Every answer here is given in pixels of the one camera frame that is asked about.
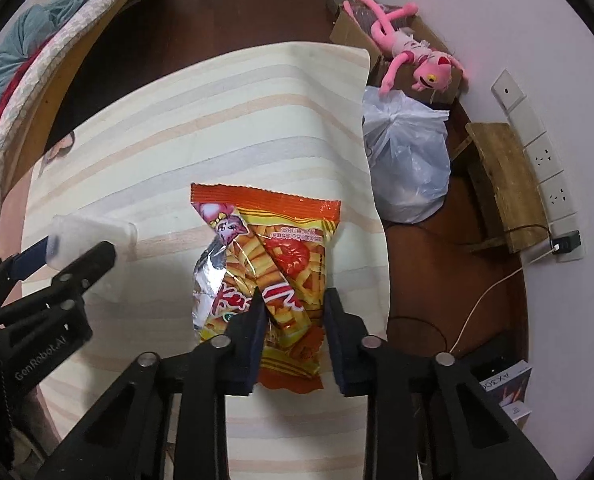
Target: wall plate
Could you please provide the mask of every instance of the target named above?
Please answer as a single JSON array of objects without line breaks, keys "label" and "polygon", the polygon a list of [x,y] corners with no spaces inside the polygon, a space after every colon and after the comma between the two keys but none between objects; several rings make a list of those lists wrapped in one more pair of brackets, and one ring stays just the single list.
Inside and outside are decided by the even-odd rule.
[{"label": "wall plate", "polygon": [[533,142],[533,140],[546,131],[546,128],[533,110],[529,99],[524,99],[513,108],[508,113],[508,119],[510,119],[513,129],[519,135],[523,146]]},{"label": "wall plate", "polygon": [[511,111],[517,103],[526,97],[507,70],[501,73],[493,83],[491,90],[507,112]]},{"label": "wall plate", "polygon": [[584,256],[586,256],[586,245],[584,245],[584,237],[580,229],[580,223],[578,222],[577,213],[554,221],[550,225],[550,229],[553,238],[562,236],[566,233],[570,233],[571,231],[579,231],[581,236],[581,245],[577,249],[567,254],[555,255],[558,262],[571,262],[573,260],[581,260]]},{"label": "wall plate", "polygon": [[539,184],[539,189],[549,222],[576,212],[563,171]]},{"label": "wall plate", "polygon": [[552,147],[548,133],[541,134],[524,149],[539,182],[551,178],[562,170],[560,160]]}]

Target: wooden stool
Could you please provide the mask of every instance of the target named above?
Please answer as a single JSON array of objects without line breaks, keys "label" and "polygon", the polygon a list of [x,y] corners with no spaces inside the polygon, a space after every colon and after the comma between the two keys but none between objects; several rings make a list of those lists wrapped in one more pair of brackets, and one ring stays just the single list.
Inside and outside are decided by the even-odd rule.
[{"label": "wooden stool", "polygon": [[515,253],[548,238],[544,228],[521,228],[546,228],[548,222],[538,182],[511,127],[469,123],[466,131],[469,137],[451,156],[452,171],[470,177],[487,231],[484,241],[466,248],[472,252],[506,244]]}]

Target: dark brown floor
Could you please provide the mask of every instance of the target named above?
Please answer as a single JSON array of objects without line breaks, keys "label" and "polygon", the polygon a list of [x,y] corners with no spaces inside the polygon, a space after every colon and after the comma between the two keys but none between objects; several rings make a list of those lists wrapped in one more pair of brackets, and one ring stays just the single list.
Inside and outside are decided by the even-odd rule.
[{"label": "dark brown floor", "polygon": [[[279,41],[327,41],[331,20],[325,0],[144,0],[117,16],[97,41],[66,95],[48,143],[127,93],[201,60]],[[460,123],[459,113],[452,114],[449,147],[464,135]],[[519,265],[516,256],[503,251],[466,254],[447,241],[481,237],[471,190],[457,177],[451,179],[445,206],[423,222],[423,229],[391,226],[386,237],[391,316],[433,322],[449,346],[482,291]],[[519,274],[482,301],[458,350],[475,348],[509,328],[523,336],[525,314]],[[444,346],[433,328],[412,320],[392,320],[389,338],[417,354],[434,354]]]}]

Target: pink stuffed toy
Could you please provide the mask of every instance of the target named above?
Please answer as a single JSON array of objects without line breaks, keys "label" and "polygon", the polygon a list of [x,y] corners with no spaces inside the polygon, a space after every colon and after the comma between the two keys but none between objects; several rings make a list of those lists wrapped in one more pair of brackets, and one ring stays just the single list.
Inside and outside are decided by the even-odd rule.
[{"label": "pink stuffed toy", "polygon": [[[359,0],[369,7],[377,17],[371,27],[371,35],[375,43],[385,54],[392,54],[392,62],[381,80],[379,95],[388,93],[395,83],[395,74],[403,64],[413,63],[419,65],[413,77],[417,81],[412,89],[418,92],[426,88],[445,91],[451,83],[451,67],[455,66],[464,71],[461,63],[455,57],[445,52],[433,50],[427,41],[416,41],[410,29],[395,30],[391,21],[402,16],[412,16],[417,13],[415,4],[406,4],[401,9],[386,14],[374,0]],[[344,2],[344,9],[353,18],[353,11],[348,1]]]}]

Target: striped tablecloth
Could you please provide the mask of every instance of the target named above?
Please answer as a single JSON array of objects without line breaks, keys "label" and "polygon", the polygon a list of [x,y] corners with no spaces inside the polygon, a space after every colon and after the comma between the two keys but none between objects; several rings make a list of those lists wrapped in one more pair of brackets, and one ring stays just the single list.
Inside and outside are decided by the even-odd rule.
[{"label": "striped tablecloth", "polygon": [[[140,352],[170,356],[196,344],[192,271],[213,232],[189,205],[191,182],[341,200],[327,249],[329,284],[370,332],[385,335],[387,251],[361,131],[368,65],[366,52],[314,43],[199,63],[99,112],[75,130],[71,148],[66,142],[19,184],[17,194],[28,190],[25,213],[18,205],[8,210],[25,221],[17,238],[8,228],[9,245],[20,239],[30,246],[47,234],[53,215],[76,210],[125,219],[138,230],[122,302],[87,300],[91,342],[41,385],[59,434]],[[11,223],[2,218],[2,228]],[[31,276],[23,294],[48,285],[52,274],[44,268]],[[257,386],[251,397],[227,399],[233,479],[361,477],[365,399],[341,397],[327,356],[323,382],[324,390],[305,396]]]}]

